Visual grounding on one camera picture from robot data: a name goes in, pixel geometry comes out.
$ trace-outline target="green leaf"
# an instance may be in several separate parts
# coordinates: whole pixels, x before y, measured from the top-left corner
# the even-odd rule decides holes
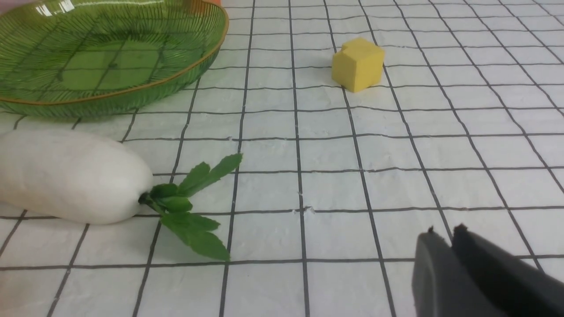
[[[230,255],[223,242],[213,233],[196,231],[189,233],[190,247],[202,256],[229,261]]]
[[[221,160],[218,163],[218,165],[216,165],[206,175],[206,177],[204,177],[197,183],[190,184],[190,186],[187,186],[188,189],[185,192],[183,192],[183,194],[185,194],[187,197],[191,197],[195,193],[203,190],[207,186],[210,186],[211,184],[220,180],[225,175],[234,171],[241,164],[242,160],[243,160],[243,154],[234,154],[224,157],[223,160]]]
[[[174,214],[165,214],[161,217],[161,223],[179,237],[184,244],[190,246],[190,239],[188,237],[188,227],[183,226],[181,223],[174,221]]]
[[[209,172],[210,166],[206,162],[196,165],[178,186],[179,195],[186,196],[190,187],[199,184],[206,176],[208,176]]]
[[[202,256],[229,261],[230,255],[221,240],[213,233],[203,230],[205,226],[200,224],[201,219],[207,219],[190,213],[165,214],[161,217],[161,223],[170,229],[184,244],[190,246],[192,250]],[[208,219],[208,227],[218,227],[219,223]]]
[[[185,213],[192,210],[192,204],[186,197],[166,197],[158,200],[170,213]]]
[[[166,220],[190,231],[214,231],[219,228],[219,222],[191,213],[167,214]]]
[[[199,231],[214,231],[219,228],[219,222],[195,214],[188,214],[188,223],[194,230]]]
[[[150,196],[153,199],[170,197],[176,195],[178,186],[176,184],[159,184],[151,189]]]

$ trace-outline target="green glass plate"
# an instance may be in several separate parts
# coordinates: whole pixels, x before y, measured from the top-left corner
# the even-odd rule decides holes
[[[0,16],[0,107],[43,117],[140,108],[196,81],[229,19],[202,0],[45,0]]]

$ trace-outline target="white radish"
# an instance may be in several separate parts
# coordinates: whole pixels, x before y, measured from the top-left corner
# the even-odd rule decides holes
[[[140,211],[153,174],[109,138],[73,130],[0,135],[0,201],[79,223],[108,224]]]

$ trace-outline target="yellow sponge cube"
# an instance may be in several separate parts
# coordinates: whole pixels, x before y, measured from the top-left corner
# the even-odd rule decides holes
[[[356,93],[380,82],[384,50],[362,37],[343,44],[333,55],[331,77],[339,85]]]

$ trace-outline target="green plate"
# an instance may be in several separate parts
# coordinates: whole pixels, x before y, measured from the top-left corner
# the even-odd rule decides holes
[[[0,16],[0,107],[23,115],[123,113],[196,81],[229,19],[202,0],[45,0]]]

